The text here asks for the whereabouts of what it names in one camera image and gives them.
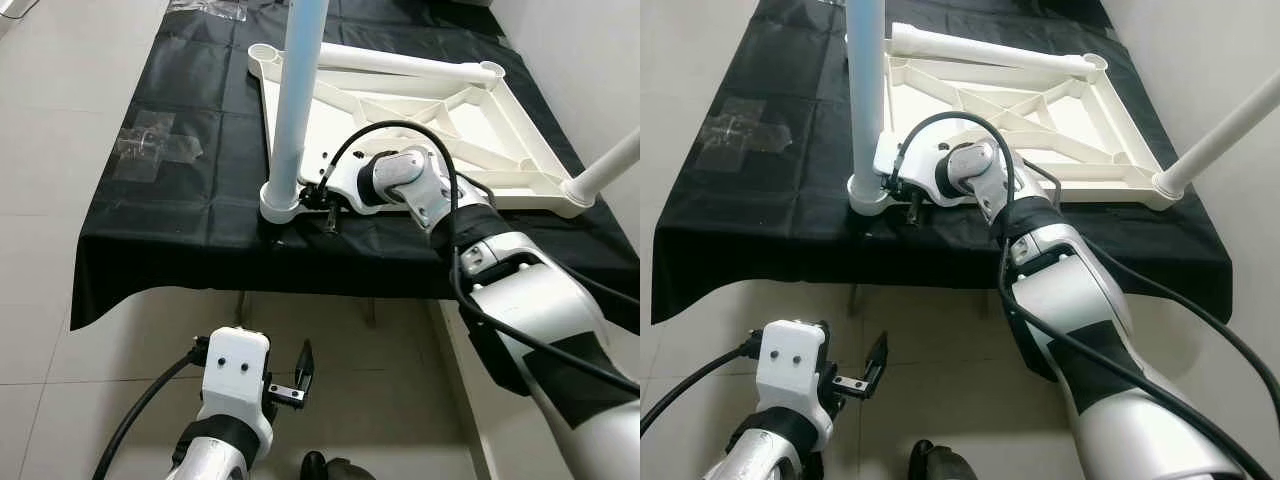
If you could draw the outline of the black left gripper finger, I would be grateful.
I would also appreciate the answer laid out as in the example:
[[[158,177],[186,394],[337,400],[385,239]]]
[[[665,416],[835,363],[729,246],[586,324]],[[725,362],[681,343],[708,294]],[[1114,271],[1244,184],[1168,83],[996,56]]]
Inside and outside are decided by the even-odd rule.
[[[311,390],[315,376],[315,357],[311,340],[303,340],[298,360],[294,365],[294,404],[305,406],[307,394]]]
[[[881,384],[888,362],[888,333],[882,332],[867,356],[865,365],[865,396],[873,396]]]

